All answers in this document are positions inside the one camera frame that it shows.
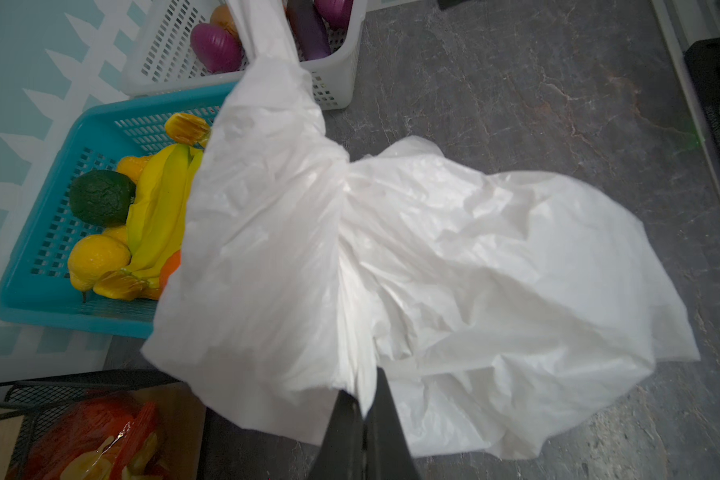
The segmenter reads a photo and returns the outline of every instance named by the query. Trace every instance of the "purple eggplant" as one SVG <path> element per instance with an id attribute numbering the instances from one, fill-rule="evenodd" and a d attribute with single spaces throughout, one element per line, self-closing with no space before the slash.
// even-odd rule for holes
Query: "purple eggplant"
<path id="1" fill-rule="evenodd" d="M 304 59 L 317 60 L 331 54 L 326 26 L 312 0 L 288 0 L 286 14 Z"/>
<path id="2" fill-rule="evenodd" d="M 315 0 L 315 8 L 331 28 L 349 28 L 352 0 Z"/>

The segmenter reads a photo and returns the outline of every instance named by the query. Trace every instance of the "crumpled white plastic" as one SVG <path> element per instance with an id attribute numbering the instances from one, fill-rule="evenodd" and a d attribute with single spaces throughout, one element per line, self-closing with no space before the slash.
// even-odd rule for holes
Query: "crumpled white plastic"
<path id="1" fill-rule="evenodd" d="M 187 207 L 144 356 L 243 428 L 319 444 L 389 378 L 413 456 L 532 458 L 657 360 L 698 360 L 642 224 L 545 172 L 406 138 L 350 164 L 278 0 L 229 0 L 253 62 Z"/>

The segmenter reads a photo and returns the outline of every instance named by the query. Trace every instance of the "teal basket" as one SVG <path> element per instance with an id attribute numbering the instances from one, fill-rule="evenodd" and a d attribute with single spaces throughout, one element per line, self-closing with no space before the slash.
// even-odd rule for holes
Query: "teal basket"
<path id="1" fill-rule="evenodd" d="M 122 157 L 154 154 L 172 144 L 163 128 L 175 112 L 213 122 L 235 84 L 138 98 L 91 108 L 70 129 L 21 232 L 0 282 L 0 319 L 86 332 L 147 338 L 157 302 L 123 302 L 87 293 L 69 281 L 67 258 L 86 235 L 100 234 L 72 215 L 69 187 L 94 169 L 114 170 Z"/>

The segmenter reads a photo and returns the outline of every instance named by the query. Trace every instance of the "basket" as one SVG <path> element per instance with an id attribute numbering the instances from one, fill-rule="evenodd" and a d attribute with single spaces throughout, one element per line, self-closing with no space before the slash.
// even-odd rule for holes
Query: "basket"
<path id="1" fill-rule="evenodd" d="M 238 72 L 211 74 L 190 47 L 192 28 L 208 22 L 219 4 L 219 0 L 155 0 L 128 55 L 120 90 L 133 97 L 238 82 L 248 63 L 245 58 Z M 352 100 L 367 4 L 368 0 L 354 1 L 346 31 L 326 27 L 333 54 L 301 62 L 312 72 L 312 92 L 323 110 L 344 108 Z"/>
<path id="2" fill-rule="evenodd" d="M 147 338 L 157 302 L 123 302 L 80 292 L 69 281 L 67 257 L 77 241 L 100 234 L 69 209 L 69 186 L 93 169 L 113 170 L 127 155 L 152 154 L 173 143 L 163 124 L 177 111 L 212 123 L 234 84 L 101 105 L 70 129 L 48 173 L 0 282 L 0 319 L 87 332 Z"/>

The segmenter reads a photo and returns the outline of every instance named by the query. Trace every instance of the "countertop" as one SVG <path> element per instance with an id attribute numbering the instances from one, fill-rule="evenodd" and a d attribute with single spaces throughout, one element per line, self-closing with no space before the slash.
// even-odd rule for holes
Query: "countertop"
<path id="1" fill-rule="evenodd" d="M 663 363 L 535 460 L 421 458 L 426 479 L 720 478 L 720 202 L 650 2 L 434 0 L 370 12 L 355 97 L 327 112 L 354 160 L 416 134 L 486 174 L 583 180 L 644 223 L 702 360 Z M 142 362 L 115 339 L 110 366 Z M 211 415 L 204 478 L 304 478 L 317 448 Z"/>

